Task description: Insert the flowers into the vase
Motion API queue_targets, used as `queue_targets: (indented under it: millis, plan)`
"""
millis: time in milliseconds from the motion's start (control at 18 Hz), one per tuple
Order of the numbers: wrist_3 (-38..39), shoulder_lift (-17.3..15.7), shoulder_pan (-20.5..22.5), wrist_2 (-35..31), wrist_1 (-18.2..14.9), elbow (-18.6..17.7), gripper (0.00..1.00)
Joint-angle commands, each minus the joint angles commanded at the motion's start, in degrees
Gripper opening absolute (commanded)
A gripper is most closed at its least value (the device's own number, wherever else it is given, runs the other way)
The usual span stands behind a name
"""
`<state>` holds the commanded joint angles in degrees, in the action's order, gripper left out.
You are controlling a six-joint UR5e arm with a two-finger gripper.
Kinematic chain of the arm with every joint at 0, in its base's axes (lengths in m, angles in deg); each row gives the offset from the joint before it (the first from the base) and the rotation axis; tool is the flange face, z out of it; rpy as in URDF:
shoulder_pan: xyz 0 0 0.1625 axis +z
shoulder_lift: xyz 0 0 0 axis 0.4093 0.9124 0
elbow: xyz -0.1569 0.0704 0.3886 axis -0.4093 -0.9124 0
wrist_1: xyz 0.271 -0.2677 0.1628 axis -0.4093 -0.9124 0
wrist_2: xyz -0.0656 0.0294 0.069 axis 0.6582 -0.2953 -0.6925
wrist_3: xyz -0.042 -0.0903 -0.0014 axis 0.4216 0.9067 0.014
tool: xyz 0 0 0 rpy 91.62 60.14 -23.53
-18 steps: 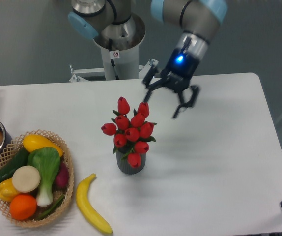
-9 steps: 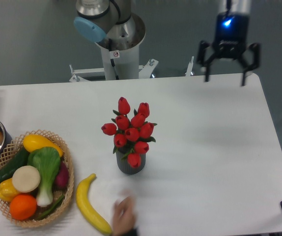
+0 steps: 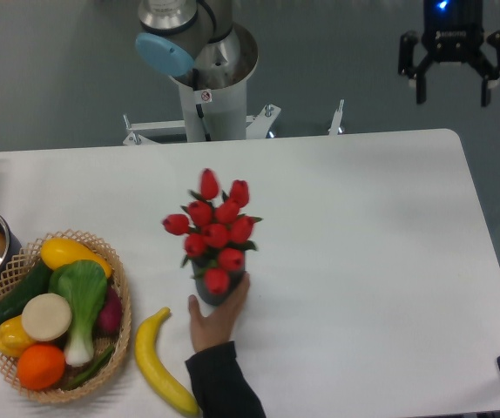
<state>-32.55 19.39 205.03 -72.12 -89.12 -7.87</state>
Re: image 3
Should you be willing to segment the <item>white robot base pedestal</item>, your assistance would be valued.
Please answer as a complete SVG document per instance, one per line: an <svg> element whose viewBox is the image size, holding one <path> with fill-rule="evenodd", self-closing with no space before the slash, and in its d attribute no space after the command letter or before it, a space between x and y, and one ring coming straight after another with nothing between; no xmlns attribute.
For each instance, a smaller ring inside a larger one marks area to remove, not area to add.
<svg viewBox="0 0 500 418"><path fill-rule="evenodd" d="M126 115L124 145L210 142L274 138L274 125L281 108L265 104L261 111L247 113L245 80L222 89L195 90L178 83L183 112L181 120L131 123Z"/></svg>

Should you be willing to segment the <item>dark sleeved forearm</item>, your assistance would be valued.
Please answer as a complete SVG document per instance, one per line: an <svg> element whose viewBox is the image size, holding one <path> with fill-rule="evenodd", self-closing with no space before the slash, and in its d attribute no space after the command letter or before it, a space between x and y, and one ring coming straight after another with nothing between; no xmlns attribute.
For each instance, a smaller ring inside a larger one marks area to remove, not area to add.
<svg viewBox="0 0 500 418"><path fill-rule="evenodd" d="M260 398L240 369L233 341L194 354L186 368L203 417L266 417Z"/></svg>

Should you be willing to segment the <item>person's hand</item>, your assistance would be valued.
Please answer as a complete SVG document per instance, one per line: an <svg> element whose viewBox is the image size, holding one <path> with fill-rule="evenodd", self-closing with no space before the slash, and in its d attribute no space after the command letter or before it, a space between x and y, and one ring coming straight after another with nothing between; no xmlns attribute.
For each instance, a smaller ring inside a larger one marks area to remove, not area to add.
<svg viewBox="0 0 500 418"><path fill-rule="evenodd" d="M195 353L231 340L235 323L246 304L249 288L250 274L245 273L237 288L208 316L201 313L199 301L195 295L188 297L190 338Z"/></svg>

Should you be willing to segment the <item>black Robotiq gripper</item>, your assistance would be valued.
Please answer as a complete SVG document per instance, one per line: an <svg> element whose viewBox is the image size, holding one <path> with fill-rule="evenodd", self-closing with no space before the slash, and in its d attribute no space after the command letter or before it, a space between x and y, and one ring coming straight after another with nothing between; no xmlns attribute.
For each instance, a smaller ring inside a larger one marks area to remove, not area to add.
<svg viewBox="0 0 500 418"><path fill-rule="evenodd" d="M483 79L481 106L491 101L491 90L500 79L500 29L484 37L482 1L424 1L421 43L427 51L418 66L414 51L419 38L414 31L400 37L398 74L414 83L416 103L426 101L425 74L433 63L468 64ZM483 42L496 53L492 64L481 52Z"/></svg>

